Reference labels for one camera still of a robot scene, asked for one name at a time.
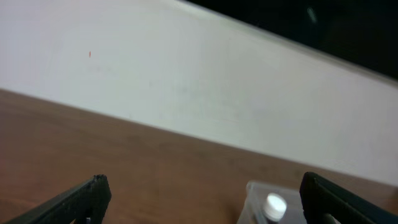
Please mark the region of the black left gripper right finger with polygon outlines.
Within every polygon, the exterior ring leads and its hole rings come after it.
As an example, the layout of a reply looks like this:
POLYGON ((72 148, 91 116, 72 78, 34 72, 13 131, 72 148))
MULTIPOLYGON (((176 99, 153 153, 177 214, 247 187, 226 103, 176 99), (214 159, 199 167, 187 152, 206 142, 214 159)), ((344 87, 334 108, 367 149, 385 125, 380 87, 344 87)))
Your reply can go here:
POLYGON ((397 224, 397 215, 314 172, 304 173, 299 193, 308 224, 397 224))

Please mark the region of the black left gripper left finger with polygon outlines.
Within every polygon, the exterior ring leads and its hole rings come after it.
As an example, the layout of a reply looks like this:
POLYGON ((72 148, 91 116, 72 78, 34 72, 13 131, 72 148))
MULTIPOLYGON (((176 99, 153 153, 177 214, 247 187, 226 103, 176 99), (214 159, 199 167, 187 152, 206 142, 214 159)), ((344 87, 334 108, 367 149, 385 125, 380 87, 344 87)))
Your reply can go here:
POLYGON ((6 223, 101 223, 110 201, 107 177, 95 175, 6 223))

